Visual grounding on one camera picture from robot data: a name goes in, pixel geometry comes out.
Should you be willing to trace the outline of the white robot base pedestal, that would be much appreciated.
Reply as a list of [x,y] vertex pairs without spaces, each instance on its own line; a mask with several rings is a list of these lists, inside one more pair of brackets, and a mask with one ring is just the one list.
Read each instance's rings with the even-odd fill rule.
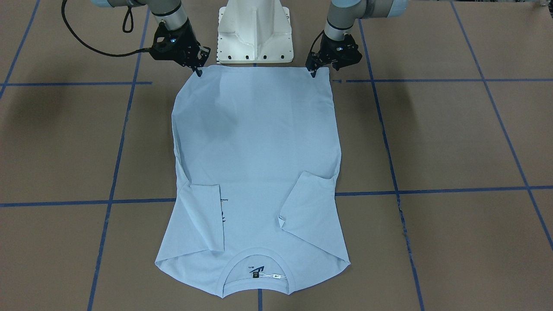
[[290,10],[280,0],[229,0],[218,18],[217,63],[293,61]]

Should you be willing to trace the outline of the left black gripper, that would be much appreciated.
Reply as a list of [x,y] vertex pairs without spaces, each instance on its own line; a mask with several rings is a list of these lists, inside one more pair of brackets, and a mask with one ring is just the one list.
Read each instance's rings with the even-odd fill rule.
[[312,78],[316,78],[318,69],[330,64],[339,71],[361,61],[359,45],[351,34],[345,34],[342,41],[334,41],[322,30],[313,41],[307,55],[305,67]]

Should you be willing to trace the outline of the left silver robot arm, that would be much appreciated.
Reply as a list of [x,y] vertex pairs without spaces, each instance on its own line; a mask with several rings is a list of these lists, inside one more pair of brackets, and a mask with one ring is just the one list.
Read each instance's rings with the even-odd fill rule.
[[339,71],[359,63],[362,55],[351,34],[354,22],[400,16],[407,6],[407,0],[332,0],[324,29],[310,47],[306,69],[315,78],[318,70],[326,65]]

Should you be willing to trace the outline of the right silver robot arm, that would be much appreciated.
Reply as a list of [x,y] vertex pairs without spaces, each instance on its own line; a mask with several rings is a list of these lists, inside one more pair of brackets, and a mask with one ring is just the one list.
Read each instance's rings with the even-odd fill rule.
[[209,58],[211,49],[196,39],[190,18],[181,0],[93,0],[100,7],[134,8],[146,6],[158,23],[149,53],[152,59],[173,61],[192,69],[198,77]]

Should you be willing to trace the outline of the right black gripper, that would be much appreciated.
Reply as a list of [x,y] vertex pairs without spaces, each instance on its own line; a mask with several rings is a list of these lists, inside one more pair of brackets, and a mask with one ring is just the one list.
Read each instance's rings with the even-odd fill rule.
[[211,49],[197,41],[190,20],[176,30],[169,30],[160,22],[154,34],[149,54],[154,60],[174,61],[182,67],[189,67],[198,77],[202,76]]

